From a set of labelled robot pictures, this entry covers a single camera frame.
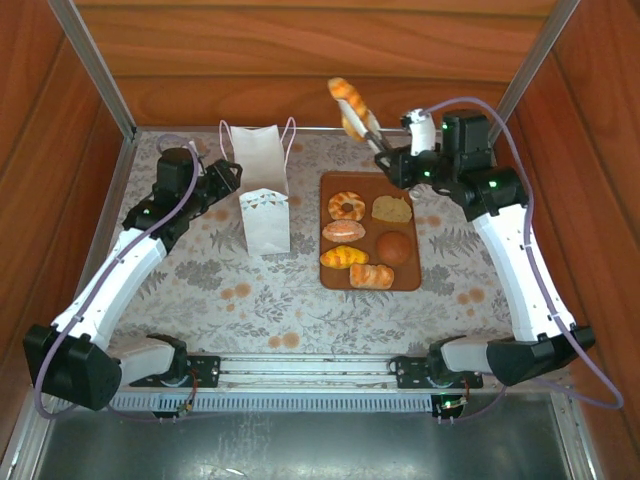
paper bag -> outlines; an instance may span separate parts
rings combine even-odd
[[[285,155],[282,140],[290,124],[293,124],[293,130]],[[220,122],[221,132],[223,126],[226,122]],[[276,125],[256,129],[231,127],[229,136],[234,162],[242,166],[242,184],[238,192],[249,255],[291,250],[286,166],[295,128],[293,118],[287,122],[282,137]]]

patterned table surface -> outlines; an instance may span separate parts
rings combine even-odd
[[[126,212],[151,191],[159,135],[142,133],[114,239]],[[179,135],[206,145],[205,163],[220,157],[217,134]],[[459,207],[428,189],[414,202],[420,289],[325,289],[318,273],[319,182],[329,170],[377,169],[369,148],[345,135],[299,133],[287,169],[291,253],[249,257],[238,198],[223,200],[192,222],[143,283],[113,344],[166,333],[190,350],[217,353],[419,354],[452,335],[511,332],[506,298],[480,237]]]

wooden wall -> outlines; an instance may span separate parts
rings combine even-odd
[[[122,136],[47,2],[0,3],[0,453],[30,384],[22,337],[73,297]]]
[[[383,126],[497,105],[555,0],[78,0],[138,125],[339,126],[344,76]]]
[[[596,335],[625,397],[584,406],[606,478],[640,469],[640,8],[583,0],[509,124],[538,198],[536,233],[558,288]],[[509,162],[503,139],[498,161]],[[581,361],[578,388],[612,397]]]

